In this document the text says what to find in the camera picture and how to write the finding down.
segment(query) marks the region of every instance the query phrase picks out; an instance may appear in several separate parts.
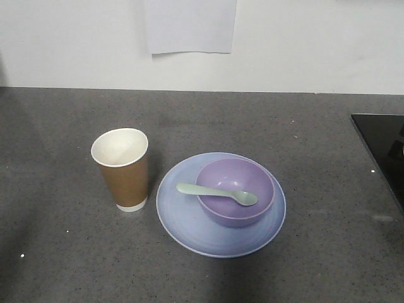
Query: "white wall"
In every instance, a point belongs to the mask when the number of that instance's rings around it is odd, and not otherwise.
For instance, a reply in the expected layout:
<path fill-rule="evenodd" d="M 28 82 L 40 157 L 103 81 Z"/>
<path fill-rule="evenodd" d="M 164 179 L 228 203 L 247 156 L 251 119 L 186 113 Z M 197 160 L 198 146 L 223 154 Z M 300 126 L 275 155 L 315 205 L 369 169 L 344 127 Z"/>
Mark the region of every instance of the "white wall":
<path fill-rule="evenodd" d="M 142 1 L 0 0 L 0 85 L 404 94 L 404 1 L 239 0 L 232 54 L 156 56 Z"/>

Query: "spoon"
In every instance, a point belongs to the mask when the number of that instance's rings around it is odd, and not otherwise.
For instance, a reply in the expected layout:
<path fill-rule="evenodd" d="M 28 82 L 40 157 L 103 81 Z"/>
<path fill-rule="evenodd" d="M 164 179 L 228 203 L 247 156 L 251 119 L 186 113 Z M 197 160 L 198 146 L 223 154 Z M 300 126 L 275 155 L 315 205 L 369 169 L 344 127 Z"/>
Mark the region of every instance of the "spoon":
<path fill-rule="evenodd" d="M 258 201 L 258 198 L 255 194 L 249 193 L 247 191 L 223 191 L 221 189 L 181 182 L 178 183 L 176 187 L 177 190 L 183 194 L 229 197 L 243 206 L 254 205 Z"/>

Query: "light blue plate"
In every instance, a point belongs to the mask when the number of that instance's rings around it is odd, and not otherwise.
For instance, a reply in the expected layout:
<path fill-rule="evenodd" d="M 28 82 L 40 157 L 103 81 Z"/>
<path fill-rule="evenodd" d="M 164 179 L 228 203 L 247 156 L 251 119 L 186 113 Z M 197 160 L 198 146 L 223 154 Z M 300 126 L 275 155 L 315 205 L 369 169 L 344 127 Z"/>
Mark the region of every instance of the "light blue plate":
<path fill-rule="evenodd" d="M 274 202 L 268 213 L 257 223 L 241 228 L 224 227 L 210 220 L 198 198 L 179 193 L 175 185 L 194 183 L 206 164 L 223 158 L 247 159 L 231 153 L 203 153 L 185 159 L 163 178 L 156 206 L 162 225 L 179 244 L 204 256 L 234 258 L 251 254 L 275 238 L 285 220 L 286 201 L 278 181 L 263 167 L 275 181 Z"/>

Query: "purple bowl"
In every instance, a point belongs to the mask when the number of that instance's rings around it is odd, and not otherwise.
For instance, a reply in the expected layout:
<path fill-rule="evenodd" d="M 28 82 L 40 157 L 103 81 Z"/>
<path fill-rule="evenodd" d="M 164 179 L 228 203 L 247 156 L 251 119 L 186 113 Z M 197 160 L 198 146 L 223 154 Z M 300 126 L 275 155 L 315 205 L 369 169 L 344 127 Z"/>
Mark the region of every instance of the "purple bowl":
<path fill-rule="evenodd" d="M 257 222 L 271 207 L 275 190 L 272 178 L 252 160 L 221 159 L 205 166 L 196 184 L 226 191 L 249 191 L 258 197 L 252 206 L 242 206 L 232 198 L 198 196 L 202 209 L 216 223 L 243 227 Z"/>

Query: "paper sheet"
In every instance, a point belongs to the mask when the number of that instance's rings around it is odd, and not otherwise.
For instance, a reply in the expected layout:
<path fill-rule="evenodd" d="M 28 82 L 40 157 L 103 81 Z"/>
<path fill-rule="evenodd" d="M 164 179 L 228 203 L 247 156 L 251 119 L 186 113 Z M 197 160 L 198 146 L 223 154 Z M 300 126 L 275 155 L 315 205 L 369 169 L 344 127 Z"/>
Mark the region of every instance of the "paper sheet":
<path fill-rule="evenodd" d="M 144 0 L 148 49 L 231 53 L 237 0 Z"/>

